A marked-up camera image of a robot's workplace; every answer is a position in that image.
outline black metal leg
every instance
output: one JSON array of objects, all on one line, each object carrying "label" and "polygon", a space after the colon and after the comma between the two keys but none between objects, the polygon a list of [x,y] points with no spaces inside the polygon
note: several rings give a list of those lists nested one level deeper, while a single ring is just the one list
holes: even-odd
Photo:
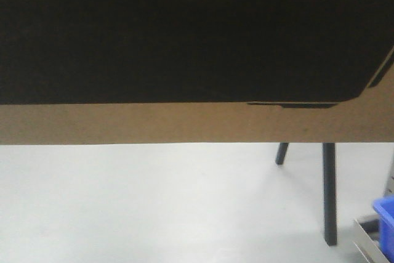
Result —
[{"label": "black metal leg", "polygon": [[289,143],[280,143],[278,153],[276,154],[276,164],[283,164]]},{"label": "black metal leg", "polygon": [[337,244],[336,152],[335,143],[323,143],[324,239]]}]

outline black printed panel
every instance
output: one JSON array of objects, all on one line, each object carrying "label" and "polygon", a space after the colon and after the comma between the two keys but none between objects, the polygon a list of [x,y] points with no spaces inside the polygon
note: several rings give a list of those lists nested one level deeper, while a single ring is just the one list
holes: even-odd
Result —
[{"label": "black printed panel", "polygon": [[0,104],[322,107],[393,46],[394,0],[0,0]]}]

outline concrete floor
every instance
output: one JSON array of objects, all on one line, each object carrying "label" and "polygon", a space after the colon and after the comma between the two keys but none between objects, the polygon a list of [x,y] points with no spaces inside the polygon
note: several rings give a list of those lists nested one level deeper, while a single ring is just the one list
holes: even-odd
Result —
[{"label": "concrete floor", "polygon": [[0,262],[364,262],[394,144],[338,144],[339,245],[323,240],[321,145],[0,146]]}]

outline blue crate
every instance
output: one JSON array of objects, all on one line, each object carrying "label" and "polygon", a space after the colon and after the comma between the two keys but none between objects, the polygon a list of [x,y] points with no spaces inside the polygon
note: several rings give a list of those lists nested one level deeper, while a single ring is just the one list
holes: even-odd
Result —
[{"label": "blue crate", "polygon": [[375,200],[373,207],[380,216],[380,250],[390,262],[394,262],[394,195]]}]

